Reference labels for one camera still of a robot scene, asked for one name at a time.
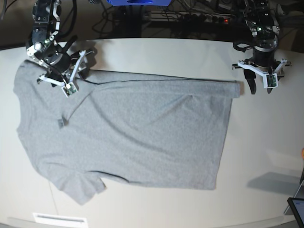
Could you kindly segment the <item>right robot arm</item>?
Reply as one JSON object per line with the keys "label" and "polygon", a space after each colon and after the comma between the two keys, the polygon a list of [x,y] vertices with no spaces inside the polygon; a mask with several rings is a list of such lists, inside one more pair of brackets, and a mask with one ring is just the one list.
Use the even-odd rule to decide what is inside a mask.
{"label": "right robot arm", "polygon": [[79,91],[76,79],[83,80],[87,70],[87,56],[94,51],[80,50],[68,54],[68,50],[77,40],[73,36],[64,46],[57,40],[64,36],[60,30],[61,1],[38,0],[32,9],[34,25],[26,43],[27,55],[39,66],[46,69],[37,83],[47,82],[53,87],[59,86],[66,97]]}

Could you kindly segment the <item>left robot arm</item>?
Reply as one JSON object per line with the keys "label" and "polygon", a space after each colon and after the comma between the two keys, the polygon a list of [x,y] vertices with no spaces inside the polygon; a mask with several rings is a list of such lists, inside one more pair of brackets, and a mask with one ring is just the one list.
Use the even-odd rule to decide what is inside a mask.
{"label": "left robot arm", "polygon": [[279,23],[266,0],[246,0],[243,15],[253,39],[251,42],[235,41],[233,48],[243,53],[251,49],[252,57],[234,63],[232,68],[243,69],[251,94],[257,91],[257,76],[262,78],[264,89],[271,93],[285,76],[284,68],[292,65],[285,58],[280,61],[275,59],[279,46]]}

